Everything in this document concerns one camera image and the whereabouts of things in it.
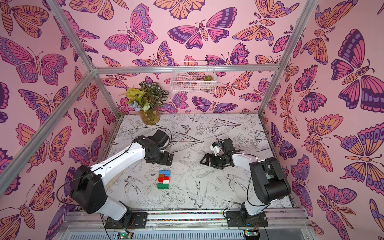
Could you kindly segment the blue lego brick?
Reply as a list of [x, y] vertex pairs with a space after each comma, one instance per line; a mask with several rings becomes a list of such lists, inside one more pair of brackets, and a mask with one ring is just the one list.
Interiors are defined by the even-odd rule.
[[161, 170], [161, 171], [159, 171], [159, 174], [164, 175], [165, 177], [169, 177], [171, 175], [171, 171], [170, 170]]

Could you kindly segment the red lego brick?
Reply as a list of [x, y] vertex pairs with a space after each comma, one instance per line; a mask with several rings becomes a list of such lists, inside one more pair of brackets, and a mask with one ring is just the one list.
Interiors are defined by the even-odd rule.
[[170, 181], [170, 177], [158, 178], [159, 183], [163, 183], [164, 180]]

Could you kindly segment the green lego plate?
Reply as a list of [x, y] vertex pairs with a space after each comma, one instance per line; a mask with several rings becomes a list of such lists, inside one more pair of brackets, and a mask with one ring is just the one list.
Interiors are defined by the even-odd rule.
[[164, 183], [158, 183], [157, 188], [158, 189], [169, 189], [170, 185], [169, 184], [164, 184]]

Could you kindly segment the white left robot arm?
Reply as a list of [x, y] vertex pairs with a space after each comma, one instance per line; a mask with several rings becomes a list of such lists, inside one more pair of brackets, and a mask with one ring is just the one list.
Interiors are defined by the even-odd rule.
[[71, 197], [88, 214], [101, 214], [128, 225], [132, 211], [108, 196], [106, 186], [124, 169], [143, 159], [150, 164], [171, 166], [174, 155], [166, 151], [171, 139], [164, 131], [157, 130], [152, 136], [134, 138], [128, 147], [103, 162], [80, 166], [71, 182]]

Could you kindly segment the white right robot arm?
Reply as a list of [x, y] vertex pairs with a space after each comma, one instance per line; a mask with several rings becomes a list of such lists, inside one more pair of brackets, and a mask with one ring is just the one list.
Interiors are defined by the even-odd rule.
[[279, 161], [274, 158], [259, 159], [257, 156], [237, 150], [231, 139], [218, 140], [211, 145], [212, 154], [205, 154], [201, 165], [224, 170], [240, 167], [250, 172], [246, 200], [239, 211], [224, 211], [227, 222], [243, 226], [267, 226], [264, 210], [273, 201], [291, 194], [291, 187]]

